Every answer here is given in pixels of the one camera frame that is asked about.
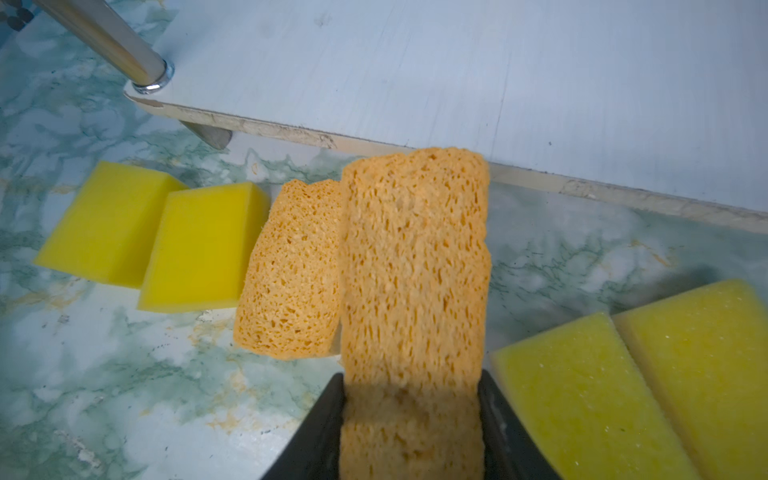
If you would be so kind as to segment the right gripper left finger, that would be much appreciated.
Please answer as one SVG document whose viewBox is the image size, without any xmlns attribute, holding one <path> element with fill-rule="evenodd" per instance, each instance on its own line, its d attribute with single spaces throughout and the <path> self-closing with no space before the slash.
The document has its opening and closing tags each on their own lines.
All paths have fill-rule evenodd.
<svg viewBox="0 0 768 480">
<path fill-rule="evenodd" d="M 263 480 L 338 480 L 344 376 L 334 374 Z"/>
</svg>

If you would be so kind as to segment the yellow sponge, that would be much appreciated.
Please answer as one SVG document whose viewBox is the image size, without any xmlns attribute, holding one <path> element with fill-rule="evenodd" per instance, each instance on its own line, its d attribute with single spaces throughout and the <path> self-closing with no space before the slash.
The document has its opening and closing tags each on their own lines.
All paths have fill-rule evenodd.
<svg viewBox="0 0 768 480">
<path fill-rule="evenodd" d="M 137 308 L 180 313 L 236 306 L 269 209 L 269 195 L 252 182 L 169 194 Z"/>
<path fill-rule="evenodd" d="M 164 172 L 101 161 L 34 263 L 90 281 L 138 289 L 166 197 L 186 188 Z"/>
</svg>

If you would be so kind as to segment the orange sponge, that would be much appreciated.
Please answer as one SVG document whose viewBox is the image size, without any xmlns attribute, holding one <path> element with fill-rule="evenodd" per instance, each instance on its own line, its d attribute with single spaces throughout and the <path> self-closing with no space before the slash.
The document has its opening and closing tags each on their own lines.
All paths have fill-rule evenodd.
<svg viewBox="0 0 768 480">
<path fill-rule="evenodd" d="M 284 184 L 250 255 L 237 346 L 278 360 L 339 353 L 340 183 Z"/>
<path fill-rule="evenodd" d="M 489 184 L 484 158 L 457 148 L 343 170 L 343 479 L 484 475 Z"/>
</svg>

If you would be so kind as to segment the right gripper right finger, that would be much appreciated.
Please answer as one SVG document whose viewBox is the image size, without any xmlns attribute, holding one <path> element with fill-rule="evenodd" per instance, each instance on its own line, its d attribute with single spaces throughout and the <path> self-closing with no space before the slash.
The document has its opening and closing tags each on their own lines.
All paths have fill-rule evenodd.
<svg viewBox="0 0 768 480">
<path fill-rule="evenodd" d="M 478 384 L 485 480 L 560 480 L 488 370 Z"/>
</svg>

